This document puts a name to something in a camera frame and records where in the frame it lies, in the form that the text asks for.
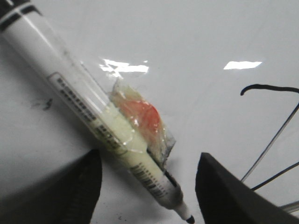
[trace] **black marker cap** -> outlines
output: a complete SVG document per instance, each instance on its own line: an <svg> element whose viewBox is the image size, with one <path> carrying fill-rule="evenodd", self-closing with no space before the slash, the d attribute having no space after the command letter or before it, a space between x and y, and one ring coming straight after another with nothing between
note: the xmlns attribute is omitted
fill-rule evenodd
<svg viewBox="0 0 299 224"><path fill-rule="evenodd" d="M30 0L0 0L0 19L12 9L26 2L30 2Z"/></svg>

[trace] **whiteboard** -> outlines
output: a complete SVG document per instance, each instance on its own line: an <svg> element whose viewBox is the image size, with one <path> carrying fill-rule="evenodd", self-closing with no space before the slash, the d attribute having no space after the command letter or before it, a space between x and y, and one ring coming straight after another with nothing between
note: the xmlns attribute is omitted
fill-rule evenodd
<svg viewBox="0 0 299 224"><path fill-rule="evenodd" d="M167 168L197 223L203 222L194 191L200 153L209 152L241 179L298 103L290 92L240 96L251 84L299 87L296 0L32 2L106 91L121 75L159 110L177 140ZM115 72L111 61L148 71ZM261 63L224 70L231 61ZM11 209L13 195L98 142L2 38L0 63L0 205ZM295 114L246 185L298 161L298 122ZM105 152L102 159L91 223L183 223ZM298 174L295 168L257 192L277 206L299 200Z"/></svg>

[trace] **marker tip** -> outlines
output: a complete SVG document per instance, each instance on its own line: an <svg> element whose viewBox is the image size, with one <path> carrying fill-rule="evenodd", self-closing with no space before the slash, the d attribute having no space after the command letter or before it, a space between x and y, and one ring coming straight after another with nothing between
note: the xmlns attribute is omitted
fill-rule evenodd
<svg viewBox="0 0 299 224"><path fill-rule="evenodd" d="M195 223L194 217L191 216L190 218L188 218L188 219L186 220L186 222L189 223L189 224L194 224L194 223Z"/></svg>

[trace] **white marker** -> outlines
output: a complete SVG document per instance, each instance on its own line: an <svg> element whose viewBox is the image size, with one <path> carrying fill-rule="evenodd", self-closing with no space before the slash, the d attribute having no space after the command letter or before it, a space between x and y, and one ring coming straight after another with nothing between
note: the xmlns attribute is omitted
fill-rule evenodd
<svg viewBox="0 0 299 224"><path fill-rule="evenodd" d="M193 224L194 218L183 202L180 186L153 161L143 137L73 59L29 0L0 0L0 30L157 202Z"/></svg>

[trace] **orange substance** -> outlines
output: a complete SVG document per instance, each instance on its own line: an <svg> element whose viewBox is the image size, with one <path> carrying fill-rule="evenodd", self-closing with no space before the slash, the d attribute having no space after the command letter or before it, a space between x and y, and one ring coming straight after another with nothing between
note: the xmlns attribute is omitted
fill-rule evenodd
<svg viewBox="0 0 299 224"><path fill-rule="evenodd" d="M161 119L156 108L145 100L124 100L119 105L122 113L137 126L147 142L155 142L161 128Z"/></svg>

